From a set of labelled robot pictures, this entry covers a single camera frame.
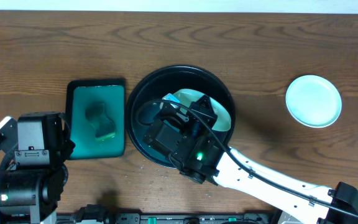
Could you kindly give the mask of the green scrubbing sponge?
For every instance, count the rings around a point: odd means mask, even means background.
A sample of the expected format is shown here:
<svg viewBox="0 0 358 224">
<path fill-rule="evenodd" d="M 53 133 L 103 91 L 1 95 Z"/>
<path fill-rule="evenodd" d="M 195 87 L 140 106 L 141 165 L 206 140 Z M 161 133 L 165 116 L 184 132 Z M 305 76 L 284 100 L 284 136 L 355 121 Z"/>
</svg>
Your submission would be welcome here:
<svg viewBox="0 0 358 224">
<path fill-rule="evenodd" d="M 107 116 L 105 103 L 94 102 L 85 110 L 85 118 L 94 129 L 95 140 L 103 141 L 116 135 L 116 125 Z"/>
</svg>

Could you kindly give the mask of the mint green plate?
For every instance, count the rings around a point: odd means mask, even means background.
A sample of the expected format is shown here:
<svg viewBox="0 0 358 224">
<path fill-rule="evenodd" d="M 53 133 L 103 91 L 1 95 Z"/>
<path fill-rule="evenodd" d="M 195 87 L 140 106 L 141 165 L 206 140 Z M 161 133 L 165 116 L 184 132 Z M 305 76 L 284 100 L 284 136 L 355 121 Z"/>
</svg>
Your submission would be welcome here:
<svg viewBox="0 0 358 224">
<path fill-rule="evenodd" d="M 188 88 L 180 89 L 176 91 L 173 96 L 180 101 L 181 104 L 190 107 L 191 102 L 198 101 L 204 93 Z M 225 132 L 229 131 L 231 128 L 231 116 L 228 111 L 218 103 L 214 98 L 210 98 L 214 113 L 218 116 L 214 126 L 212 127 L 213 131 Z"/>
<path fill-rule="evenodd" d="M 338 89 L 329 80 L 317 75 L 294 79 L 285 93 L 285 104 L 297 122 L 310 128 L 332 125 L 342 111 Z"/>
</svg>

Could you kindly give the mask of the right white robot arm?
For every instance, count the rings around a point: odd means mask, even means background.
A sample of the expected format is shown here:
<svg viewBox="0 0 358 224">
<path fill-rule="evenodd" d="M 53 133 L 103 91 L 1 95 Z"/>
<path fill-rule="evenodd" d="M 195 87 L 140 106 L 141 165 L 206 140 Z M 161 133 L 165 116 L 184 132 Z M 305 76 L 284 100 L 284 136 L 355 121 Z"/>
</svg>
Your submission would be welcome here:
<svg viewBox="0 0 358 224">
<path fill-rule="evenodd" d="M 211 133 L 212 137 L 215 138 L 215 140 L 218 142 L 219 147 L 232 159 L 232 161 L 239 167 L 241 168 L 243 171 L 247 172 L 249 176 L 251 176 L 252 179 L 259 179 L 261 182 L 271 186 L 271 187 L 275 187 L 276 189 L 279 189 L 283 192 L 286 192 L 288 194 L 294 195 L 298 198 L 302 198 L 303 200 L 307 200 L 309 203 L 311 203 L 312 205 L 321 205 L 324 207 L 327 207 L 329 209 L 335 210 L 339 213 L 345 214 L 345 215 L 349 215 L 355 218 L 358 218 L 358 213 L 353 213 L 350 211 L 346 211 L 343 210 L 341 208 L 335 207 L 333 205 L 331 205 L 330 203 L 324 202 L 322 200 L 317 199 L 316 197 L 313 196 L 307 196 L 305 194 L 302 194 L 300 192 L 297 192 L 295 190 L 289 189 L 288 187 L 284 187 L 280 184 L 276 184 L 275 182 L 273 182 L 272 180 L 269 180 L 263 176 L 261 176 L 260 174 L 256 173 L 256 170 L 253 170 L 251 167 L 246 167 L 244 164 L 242 164 L 228 149 L 227 146 L 225 146 L 217 137 L 216 135 L 213 133 L 212 129 L 208 126 L 208 124 L 203 120 L 203 118 L 200 118 L 198 116 L 197 113 L 195 113 L 193 110 L 189 109 L 188 107 L 177 103 L 175 101 L 168 101 L 168 100 L 151 100 L 148 101 L 146 103 L 144 103 L 136 112 L 136 116 L 135 119 L 136 121 L 139 120 L 139 114 L 140 112 L 147 107 L 150 104 L 154 104 L 154 103 L 167 103 L 167 104 L 173 104 L 173 105 L 177 105 L 180 108 L 183 108 L 184 110 L 187 110 L 187 112 L 189 114 L 191 114 L 194 118 L 196 118 L 202 125 L 205 126 L 205 128 Z"/>
</svg>

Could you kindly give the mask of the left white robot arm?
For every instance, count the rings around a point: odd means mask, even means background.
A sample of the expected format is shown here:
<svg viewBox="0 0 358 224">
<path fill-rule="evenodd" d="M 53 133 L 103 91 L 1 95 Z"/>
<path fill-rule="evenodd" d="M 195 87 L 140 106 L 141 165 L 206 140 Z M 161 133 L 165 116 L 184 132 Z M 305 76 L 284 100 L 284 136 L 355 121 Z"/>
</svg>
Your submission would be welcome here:
<svg viewBox="0 0 358 224">
<path fill-rule="evenodd" d="M 27 113 L 0 122 L 0 224 L 55 223 L 73 152 L 64 113 Z"/>
</svg>

